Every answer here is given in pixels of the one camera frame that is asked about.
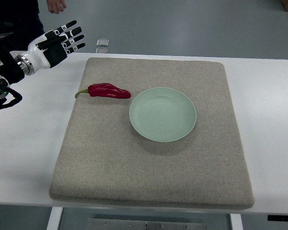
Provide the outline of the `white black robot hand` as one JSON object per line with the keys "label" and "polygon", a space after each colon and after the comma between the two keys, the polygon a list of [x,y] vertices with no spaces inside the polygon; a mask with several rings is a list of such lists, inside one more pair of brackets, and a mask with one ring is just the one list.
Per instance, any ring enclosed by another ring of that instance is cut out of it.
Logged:
{"label": "white black robot hand", "polygon": [[39,36],[28,45],[28,50],[16,56],[15,61],[25,75],[33,75],[40,69],[50,69],[61,63],[73,52],[85,46],[81,27],[71,28],[76,20]]}

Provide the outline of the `person's bare hand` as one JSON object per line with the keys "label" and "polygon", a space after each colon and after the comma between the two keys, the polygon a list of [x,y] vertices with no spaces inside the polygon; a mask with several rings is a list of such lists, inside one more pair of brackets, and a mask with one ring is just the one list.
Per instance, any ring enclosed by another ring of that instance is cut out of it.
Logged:
{"label": "person's bare hand", "polygon": [[50,13],[59,14],[66,9],[65,0],[47,0],[48,11]]}

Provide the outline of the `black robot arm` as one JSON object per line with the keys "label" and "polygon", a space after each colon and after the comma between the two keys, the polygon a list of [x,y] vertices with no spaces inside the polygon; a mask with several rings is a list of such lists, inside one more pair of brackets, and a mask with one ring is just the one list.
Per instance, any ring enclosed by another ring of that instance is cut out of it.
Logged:
{"label": "black robot arm", "polygon": [[24,71],[12,57],[2,38],[13,33],[13,24],[0,23],[0,110],[12,107],[22,100],[20,93],[10,88],[24,78]]}

